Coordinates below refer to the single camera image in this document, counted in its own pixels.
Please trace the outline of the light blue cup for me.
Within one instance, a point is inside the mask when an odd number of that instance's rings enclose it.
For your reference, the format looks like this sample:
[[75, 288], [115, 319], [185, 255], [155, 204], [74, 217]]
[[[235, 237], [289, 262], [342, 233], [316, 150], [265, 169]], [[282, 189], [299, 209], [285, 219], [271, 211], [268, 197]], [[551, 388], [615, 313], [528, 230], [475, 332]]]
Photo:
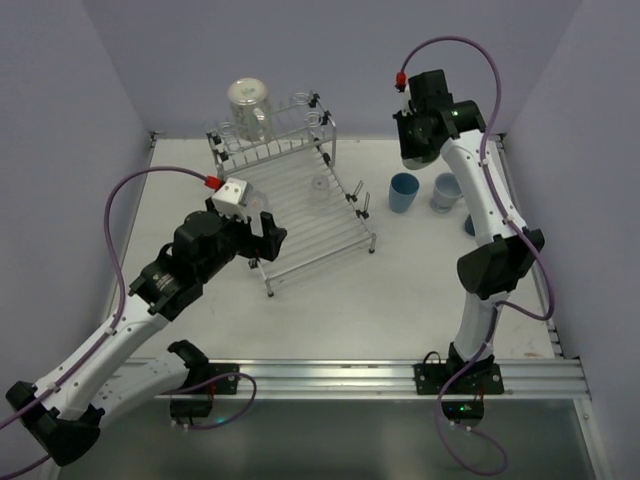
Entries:
[[389, 186], [389, 208], [394, 213], [405, 213], [412, 205], [419, 188], [419, 180], [414, 175], [406, 172], [394, 175]]

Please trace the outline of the white ceramic mug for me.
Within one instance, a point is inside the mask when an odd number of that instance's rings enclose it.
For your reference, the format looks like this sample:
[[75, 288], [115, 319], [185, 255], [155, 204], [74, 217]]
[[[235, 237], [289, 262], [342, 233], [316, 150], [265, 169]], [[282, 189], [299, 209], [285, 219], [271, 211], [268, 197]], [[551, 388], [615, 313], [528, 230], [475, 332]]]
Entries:
[[437, 213], [449, 212], [463, 197], [453, 173], [442, 173], [434, 181], [430, 207]]

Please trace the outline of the dark blue ceramic mug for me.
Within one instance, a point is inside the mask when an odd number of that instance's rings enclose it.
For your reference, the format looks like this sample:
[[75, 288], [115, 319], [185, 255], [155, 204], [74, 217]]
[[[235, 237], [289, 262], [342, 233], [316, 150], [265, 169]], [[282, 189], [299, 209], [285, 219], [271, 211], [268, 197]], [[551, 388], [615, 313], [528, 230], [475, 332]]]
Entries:
[[475, 236], [475, 228], [474, 228], [473, 220], [470, 216], [468, 216], [464, 222], [464, 230], [468, 235], [472, 237]]

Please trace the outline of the green cup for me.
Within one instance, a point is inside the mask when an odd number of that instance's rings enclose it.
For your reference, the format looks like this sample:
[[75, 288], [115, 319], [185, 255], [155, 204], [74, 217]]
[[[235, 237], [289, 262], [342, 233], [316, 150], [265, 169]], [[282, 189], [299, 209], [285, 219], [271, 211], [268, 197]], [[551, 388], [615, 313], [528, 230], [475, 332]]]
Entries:
[[402, 163], [407, 170], [417, 171], [426, 168], [440, 159], [440, 154], [419, 157], [403, 157]]

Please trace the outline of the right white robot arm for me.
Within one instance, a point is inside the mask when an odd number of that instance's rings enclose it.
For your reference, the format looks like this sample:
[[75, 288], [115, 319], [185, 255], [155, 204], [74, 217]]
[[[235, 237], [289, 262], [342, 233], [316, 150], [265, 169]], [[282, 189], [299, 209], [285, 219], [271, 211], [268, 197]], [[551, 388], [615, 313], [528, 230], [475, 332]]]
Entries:
[[500, 178], [485, 137], [486, 125], [473, 101], [457, 102], [441, 70], [412, 77], [396, 75], [404, 96], [394, 114], [400, 155], [409, 170], [443, 159], [466, 202], [475, 232], [475, 250], [457, 261], [465, 292], [458, 333], [450, 345], [449, 366], [485, 362], [501, 306], [531, 268], [545, 239], [530, 229]]

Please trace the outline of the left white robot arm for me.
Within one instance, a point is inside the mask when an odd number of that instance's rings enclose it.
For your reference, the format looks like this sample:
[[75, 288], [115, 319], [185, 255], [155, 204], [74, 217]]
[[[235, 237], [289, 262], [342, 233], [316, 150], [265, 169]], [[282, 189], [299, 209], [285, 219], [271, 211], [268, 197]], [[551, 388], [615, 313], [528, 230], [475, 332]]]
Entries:
[[268, 211], [245, 201], [210, 198], [189, 214], [172, 242], [132, 282], [115, 312], [67, 360], [35, 382], [18, 381], [5, 394], [20, 421], [60, 467], [84, 456], [117, 416], [165, 392], [192, 391], [204, 380], [206, 357], [177, 341], [128, 378], [113, 374], [142, 344], [204, 293], [205, 285], [236, 257], [273, 261], [287, 236]]

